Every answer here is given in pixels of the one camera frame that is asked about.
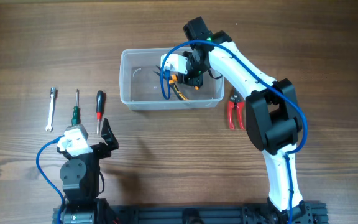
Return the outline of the black red handled screwdriver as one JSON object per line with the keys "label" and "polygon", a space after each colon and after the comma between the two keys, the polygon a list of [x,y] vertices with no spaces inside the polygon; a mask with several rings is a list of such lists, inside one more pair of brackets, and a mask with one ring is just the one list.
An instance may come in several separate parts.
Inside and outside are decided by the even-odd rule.
{"label": "black red handled screwdriver", "polygon": [[105,93],[102,90],[99,90],[96,95],[96,120],[97,128],[96,134],[99,134],[101,119],[104,113],[104,104],[105,104]]}

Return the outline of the clear plastic storage container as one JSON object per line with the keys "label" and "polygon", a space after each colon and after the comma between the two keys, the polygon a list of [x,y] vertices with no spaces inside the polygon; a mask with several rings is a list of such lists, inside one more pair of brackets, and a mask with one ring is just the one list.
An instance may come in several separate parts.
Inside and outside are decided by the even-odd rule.
{"label": "clear plastic storage container", "polygon": [[198,90],[185,84],[178,89],[188,98],[179,100],[171,93],[166,100],[161,91],[157,66],[169,48],[126,49],[121,54],[119,86],[121,101],[130,110],[182,110],[214,108],[224,98],[224,79],[218,72],[203,74],[203,86]]}

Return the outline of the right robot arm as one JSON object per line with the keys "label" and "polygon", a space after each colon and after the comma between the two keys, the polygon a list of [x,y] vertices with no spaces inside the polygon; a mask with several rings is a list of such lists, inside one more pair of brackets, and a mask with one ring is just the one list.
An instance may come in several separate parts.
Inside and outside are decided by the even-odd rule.
{"label": "right robot arm", "polygon": [[308,134],[293,84],[259,70],[224,31],[212,33],[201,17],[188,21],[183,31],[192,49],[186,55],[188,74],[194,77],[213,69],[244,99],[248,137],[262,152],[267,167],[270,219],[292,223],[300,217],[303,202],[295,154],[305,145]]}

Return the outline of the orange black needle nose pliers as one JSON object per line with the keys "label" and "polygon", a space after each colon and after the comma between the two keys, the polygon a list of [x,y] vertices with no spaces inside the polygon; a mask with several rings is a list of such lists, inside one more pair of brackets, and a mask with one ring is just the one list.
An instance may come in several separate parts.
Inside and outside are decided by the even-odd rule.
{"label": "orange black needle nose pliers", "polygon": [[174,94],[179,100],[188,100],[188,98],[178,89],[176,85],[176,81],[177,81],[177,75],[176,74],[170,75],[170,79],[168,81],[170,88],[173,90]]}

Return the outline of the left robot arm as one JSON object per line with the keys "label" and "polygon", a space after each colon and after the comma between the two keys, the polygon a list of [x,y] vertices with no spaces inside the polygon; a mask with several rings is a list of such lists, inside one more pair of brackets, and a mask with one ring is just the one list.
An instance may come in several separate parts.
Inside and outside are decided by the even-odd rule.
{"label": "left robot arm", "polygon": [[104,185],[99,162],[119,148],[107,119],[101,137],[104,142],[90,146],[85,127],[77,124],[68,127],[58,140],[57,152],[67,158],[60,169],[65,196],[61,207],[53,211],[53,223],[117,223],[107,200],[98,197],[104,192],[99,187]]}

